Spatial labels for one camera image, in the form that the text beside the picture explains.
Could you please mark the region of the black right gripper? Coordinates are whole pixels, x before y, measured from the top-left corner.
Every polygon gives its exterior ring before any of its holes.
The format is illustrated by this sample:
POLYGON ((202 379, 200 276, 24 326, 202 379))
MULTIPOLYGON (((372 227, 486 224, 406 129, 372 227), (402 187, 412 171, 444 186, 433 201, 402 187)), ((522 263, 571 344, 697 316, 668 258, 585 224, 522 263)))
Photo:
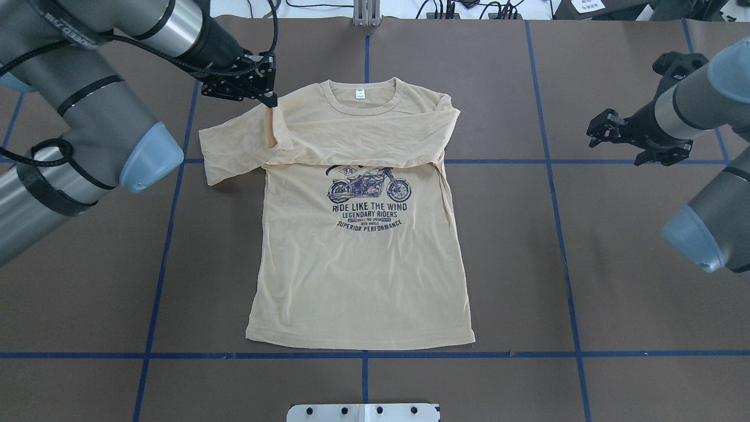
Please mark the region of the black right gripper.
POLYGON ((616 110, 608 108, 592 118, 587 136, 591 148, 602 142, 611 142, 642 149, 643 152, 634 160, 636 166, 649 162, 672 166, 687 159, 693 147, 693 141, 672 137, 659 127, 654 116, 654 103, 646 104, 629 118, 620 118, 616 110))

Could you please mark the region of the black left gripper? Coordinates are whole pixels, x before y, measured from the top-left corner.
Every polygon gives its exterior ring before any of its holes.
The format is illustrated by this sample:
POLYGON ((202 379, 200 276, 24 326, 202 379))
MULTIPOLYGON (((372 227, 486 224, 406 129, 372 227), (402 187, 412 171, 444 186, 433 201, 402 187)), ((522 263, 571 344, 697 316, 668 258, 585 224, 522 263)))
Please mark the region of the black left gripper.
POLYGON ((207 23, 193 46, 193 77, 203 83, 204 96, 243 101, 258 100, 266 107, 278 107, 274 93, 275 48, 278 25, 274 24, 271 46, 252 53, 217 23, 207 23))

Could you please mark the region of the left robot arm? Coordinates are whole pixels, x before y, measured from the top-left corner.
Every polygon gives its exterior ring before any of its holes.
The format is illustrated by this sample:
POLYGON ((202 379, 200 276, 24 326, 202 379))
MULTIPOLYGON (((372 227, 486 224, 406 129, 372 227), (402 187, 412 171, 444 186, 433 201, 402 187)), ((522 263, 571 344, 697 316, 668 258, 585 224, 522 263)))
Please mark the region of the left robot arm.
POLYGON ((212 98, 278 104, 278 34, 243 48, 195 1, 3 1, 2 85, 37 91, 69 126, 17 154, 2 175, 2 263, 118 185, 142 192, 177 168, 182 147, 102 56, 117 40, 161 57, 212 98))

